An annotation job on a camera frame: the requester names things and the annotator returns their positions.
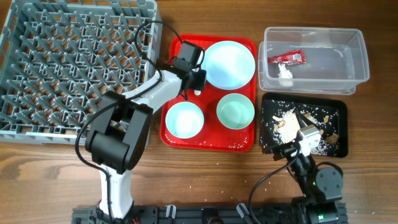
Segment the light blue bowl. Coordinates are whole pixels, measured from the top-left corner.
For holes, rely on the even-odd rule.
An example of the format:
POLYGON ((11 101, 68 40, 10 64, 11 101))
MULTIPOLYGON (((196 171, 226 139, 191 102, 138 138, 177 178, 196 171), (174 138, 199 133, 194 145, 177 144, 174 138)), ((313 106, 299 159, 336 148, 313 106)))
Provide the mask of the light blue bowl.
POLYGON ((187 101, 173 105, 165 117, 167 130, 180 139, 196 136, 202 130, 204 121, 202 110, 196 104, 187 101))

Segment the mint green bowl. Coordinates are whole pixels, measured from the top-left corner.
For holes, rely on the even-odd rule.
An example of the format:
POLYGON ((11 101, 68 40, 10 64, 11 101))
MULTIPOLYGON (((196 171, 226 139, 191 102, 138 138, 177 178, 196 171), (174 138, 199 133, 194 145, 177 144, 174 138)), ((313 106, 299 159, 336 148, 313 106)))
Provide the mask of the mint green bowl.
POLYGON ((255 109, 248 97, 239 93, 230 93, 218 102, 216 115, 223 126, 238 130, 252 123, 255 109))

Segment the red ketchup packet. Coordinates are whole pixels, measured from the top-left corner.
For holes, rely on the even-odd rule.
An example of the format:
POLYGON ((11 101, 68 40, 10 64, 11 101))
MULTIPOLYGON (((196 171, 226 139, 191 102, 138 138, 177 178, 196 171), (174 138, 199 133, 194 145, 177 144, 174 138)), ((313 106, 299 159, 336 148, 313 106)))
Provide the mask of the red ketchup packet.
POLYGON ((282 55, 268 57, 267 63, 283 63, 285 65, 296 65, 306 63, 306 58, 302 49, 292 50, 282 55))

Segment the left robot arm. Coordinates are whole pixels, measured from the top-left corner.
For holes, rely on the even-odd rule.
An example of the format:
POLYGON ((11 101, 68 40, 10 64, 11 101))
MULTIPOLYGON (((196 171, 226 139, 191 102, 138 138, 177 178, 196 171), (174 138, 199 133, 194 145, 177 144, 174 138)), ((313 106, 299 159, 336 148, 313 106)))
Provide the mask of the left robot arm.
POLYGON ((101 175, 96 214, 102 222, 134 219, 131 171, 147 146, 152 115, 181 93, 204 89, 206 72, 200 68, 204 56, 204 48, 183 41, 172 64, 157 69, 144 84, 126 93, 103 95, 85 140, 85 149, 101 175))

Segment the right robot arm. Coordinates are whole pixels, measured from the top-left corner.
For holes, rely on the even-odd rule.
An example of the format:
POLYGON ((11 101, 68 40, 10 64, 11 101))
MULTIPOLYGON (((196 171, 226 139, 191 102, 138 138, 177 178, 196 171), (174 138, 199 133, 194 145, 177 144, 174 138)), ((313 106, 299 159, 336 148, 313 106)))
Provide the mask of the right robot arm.
POLYGON ((294 140, 267 146, 263 153, 275 161, 286 159, 287 171, 298 183, 303 195, 290 203, 265 205, 262 223, 348 223, 343 197, 343 171, 336 164, 317 164, 311 155, 321 140, 320 130, 296 111, 300 129, 294 140))

